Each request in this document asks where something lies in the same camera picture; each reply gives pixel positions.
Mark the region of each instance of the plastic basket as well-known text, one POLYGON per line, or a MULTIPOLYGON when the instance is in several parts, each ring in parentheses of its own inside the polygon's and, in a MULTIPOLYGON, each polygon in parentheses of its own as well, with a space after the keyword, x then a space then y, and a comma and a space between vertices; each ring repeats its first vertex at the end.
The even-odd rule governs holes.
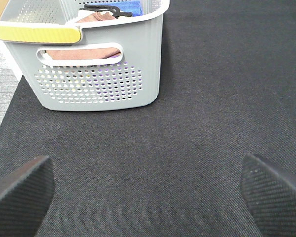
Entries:
POLYGON ((46 108, 125 109, 147 105, 158 96, 163 13, 169 0, 141 0, 143 16, 65 24, 85 3, 114 1, 0 0, 0 40, 46 108), (107 47, 118 48, 121 55, 53 61, 40 54, 107 47))

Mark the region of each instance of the dark carpet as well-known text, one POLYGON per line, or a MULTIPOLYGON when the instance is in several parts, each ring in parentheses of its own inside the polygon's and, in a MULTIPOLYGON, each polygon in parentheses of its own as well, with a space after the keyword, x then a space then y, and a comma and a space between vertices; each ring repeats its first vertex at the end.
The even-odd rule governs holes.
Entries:
POLYGON ((49 111, 23 79, 0 127, 0 177, 53 159, 39 237, 260 237, 246 153, 296 174, 296 0, 172 0, 154 103, 49 111))

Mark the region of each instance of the blue cloth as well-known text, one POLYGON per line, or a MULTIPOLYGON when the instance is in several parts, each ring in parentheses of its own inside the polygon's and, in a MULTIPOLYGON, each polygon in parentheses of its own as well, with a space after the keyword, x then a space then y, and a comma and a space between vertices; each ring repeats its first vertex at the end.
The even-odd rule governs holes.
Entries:
POLYGON ((142 16, 144 14, 143 7, 140 1, 119 1, 119 2, 104 2, 104 3, 88 3, 88 5, 107 5, 117 6, 121 11, 132 12, 133 16, 142 16))

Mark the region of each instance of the brown towel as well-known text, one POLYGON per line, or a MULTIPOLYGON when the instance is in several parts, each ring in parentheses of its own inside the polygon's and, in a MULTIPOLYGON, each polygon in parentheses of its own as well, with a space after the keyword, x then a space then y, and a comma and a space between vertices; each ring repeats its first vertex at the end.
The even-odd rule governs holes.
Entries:
MULTIPOLYGON (((110 15, 108 12, 101 14, 94 12, 87 17, 77 21, 91 22, 91 21, 106 21, 114 20, 115 17, 110 15)), ((117 57, 121 52, 117 48, 98 48, 98 49, 80 49, 80 50, 47 50, 46 53, 53 60, 87 60, 87 59, 106 59, 110 57, 117 57)))

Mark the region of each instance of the handle cutout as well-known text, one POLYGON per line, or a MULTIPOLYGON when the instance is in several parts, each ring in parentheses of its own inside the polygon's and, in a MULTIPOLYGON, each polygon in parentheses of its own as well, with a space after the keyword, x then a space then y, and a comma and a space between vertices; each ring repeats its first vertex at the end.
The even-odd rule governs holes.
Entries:
POLYGON ((118 43, 44 47, 38 49, 37 58, 48 66, 115 64, 122 60, 123 48, 118 43))

